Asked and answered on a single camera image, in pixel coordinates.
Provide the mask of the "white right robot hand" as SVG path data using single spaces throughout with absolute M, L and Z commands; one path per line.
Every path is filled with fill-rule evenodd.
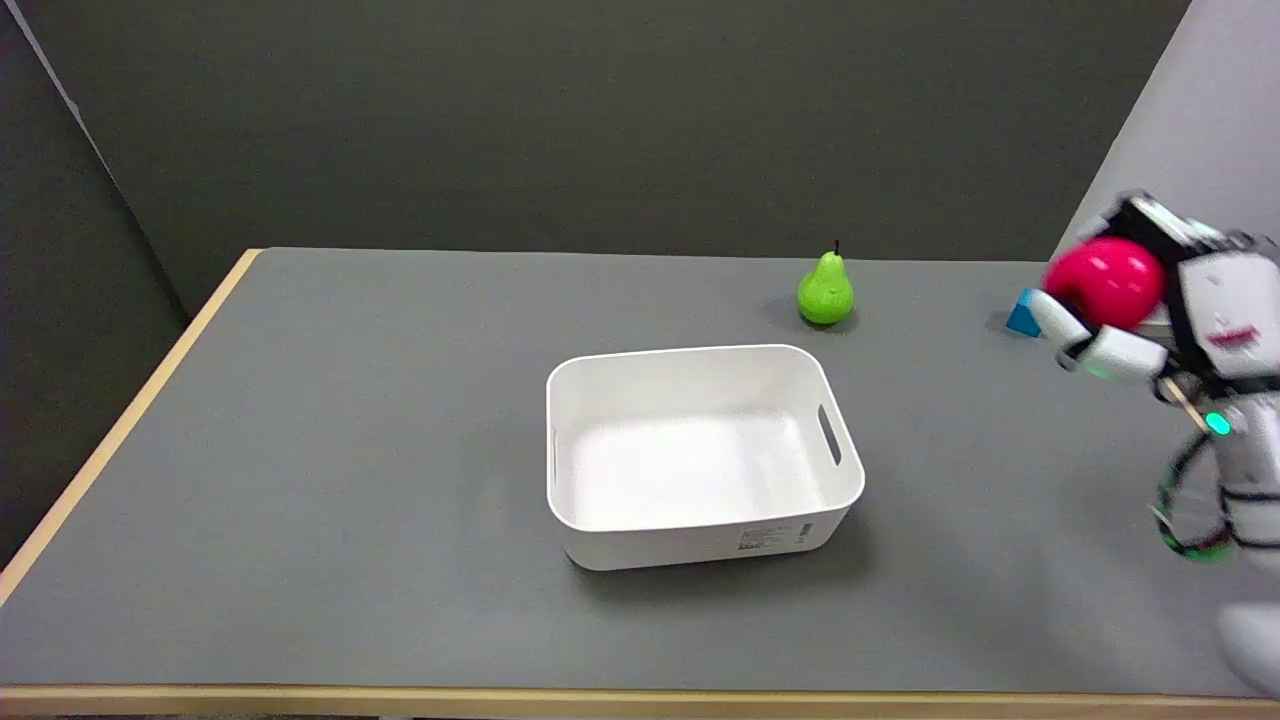
M 1189 379 L 1193 398 L 1277 389 L 1277 259 L 1146 192 L 1123 195 L 1024 302 L 1068 372 Z

